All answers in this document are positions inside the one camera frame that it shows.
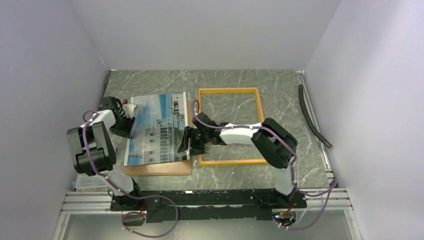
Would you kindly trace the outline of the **building photo print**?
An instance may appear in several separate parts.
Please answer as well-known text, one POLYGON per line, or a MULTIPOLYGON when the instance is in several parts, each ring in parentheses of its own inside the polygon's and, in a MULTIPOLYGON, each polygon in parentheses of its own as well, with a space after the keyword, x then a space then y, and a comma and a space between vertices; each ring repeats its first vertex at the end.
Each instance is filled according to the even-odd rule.
POLYGON ((189 125, 187 93, 133 96, 135 122, 127 140, 124 166, 142 166, 188 160, 187 150, 178 152, 189 125))

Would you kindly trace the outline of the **yellow picture frame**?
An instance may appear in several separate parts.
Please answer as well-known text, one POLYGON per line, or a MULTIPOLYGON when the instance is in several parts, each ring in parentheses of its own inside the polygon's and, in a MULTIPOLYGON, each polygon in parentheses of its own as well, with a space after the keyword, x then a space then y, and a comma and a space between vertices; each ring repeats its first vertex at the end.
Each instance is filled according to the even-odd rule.
MULTIPOLYGON (((261 122, 265 120, 260 92, 257 87, 227 87, 227 88, 199 88, 197 100, 198 110, 202 111, 202 94, 244 94, 252 93, 255 97, 258 118, 261 122)), ((206 166, 234 166, 234 165, 264 165, 265 159, 233 159, 233 160, 204 160, 203 155, 198 156, 198 165, 206 166)))

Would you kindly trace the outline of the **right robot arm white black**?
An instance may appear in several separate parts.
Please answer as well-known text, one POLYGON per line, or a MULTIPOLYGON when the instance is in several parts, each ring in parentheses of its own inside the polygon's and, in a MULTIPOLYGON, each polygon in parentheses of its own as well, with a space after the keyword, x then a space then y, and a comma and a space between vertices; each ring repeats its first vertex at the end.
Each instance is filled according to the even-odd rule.
POLYGON ((217 124, 205 113, 196 114, 193 127, 184 129, 178 153, 191 156, 205 152, 205 145, 250 145, 256 147, 265 161, 274 168, 275 202, 282 208, 293 203, 295 182, 293 166, 297 159, 298 141, 272 118, 249 125, 223 122, 217 124))

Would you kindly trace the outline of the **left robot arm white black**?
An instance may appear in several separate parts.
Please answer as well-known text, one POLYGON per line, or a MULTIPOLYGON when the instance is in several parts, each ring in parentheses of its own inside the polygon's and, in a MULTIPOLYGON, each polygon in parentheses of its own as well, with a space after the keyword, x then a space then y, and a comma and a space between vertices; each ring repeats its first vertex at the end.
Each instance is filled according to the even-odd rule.
POLYGON ((134 179, 116 166, 116 147, 110 135, 129 138, 138 111, 137 104, 104 97, 99 110, 87 110, 84 124, 71 128, 66 136, 74 169, 104 182, 130 210, 143 204, 143 195, 134 179))

